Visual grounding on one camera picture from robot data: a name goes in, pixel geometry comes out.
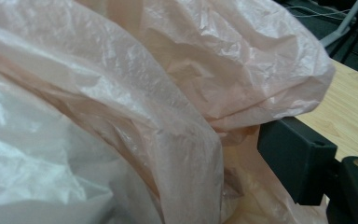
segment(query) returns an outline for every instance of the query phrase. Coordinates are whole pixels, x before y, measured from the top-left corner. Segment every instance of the crumpled plastic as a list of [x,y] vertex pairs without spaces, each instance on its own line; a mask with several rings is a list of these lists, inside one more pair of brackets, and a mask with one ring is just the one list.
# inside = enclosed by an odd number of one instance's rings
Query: crumpled plastic
[[222,136],[309,112],[335,69],[319,41],[270,0],[76,0],[129,31]]
[[0,223],[219,223],[218,135],[72,1],[0,1]]

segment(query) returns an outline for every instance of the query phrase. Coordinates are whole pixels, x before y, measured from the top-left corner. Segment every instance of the translucent plastic sheet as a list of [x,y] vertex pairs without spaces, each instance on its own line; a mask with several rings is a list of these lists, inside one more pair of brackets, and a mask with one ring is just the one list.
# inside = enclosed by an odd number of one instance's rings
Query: translucent plastic sheet
[[134,38],[0,1],[0,223],[218,223],[222,184],[218,135]]
[[334,67],[319,41],[270,0],[77,0],[140,40],[213,128],[312,110]]

